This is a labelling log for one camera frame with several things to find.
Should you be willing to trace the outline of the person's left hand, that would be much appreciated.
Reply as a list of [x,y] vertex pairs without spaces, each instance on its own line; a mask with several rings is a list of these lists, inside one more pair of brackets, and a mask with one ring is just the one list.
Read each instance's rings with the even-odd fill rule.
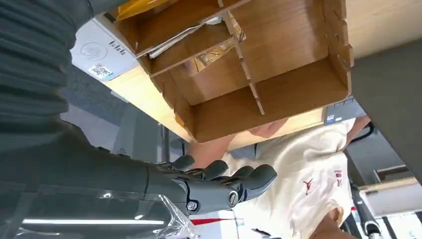
[[252,135],[270,138],[288,121],[288,118],[280,119],[271,123],[263,124],[249,130]]

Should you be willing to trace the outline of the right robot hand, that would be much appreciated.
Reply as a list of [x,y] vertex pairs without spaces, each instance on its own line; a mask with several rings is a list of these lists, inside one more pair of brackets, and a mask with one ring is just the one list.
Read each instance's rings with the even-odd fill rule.
[[221,160],[150,163],[92,146],[65,121],[0,124],[3,239],[132,239],[175,232],[190,215],[227,210],[266,192],[273,167],[226,175]]

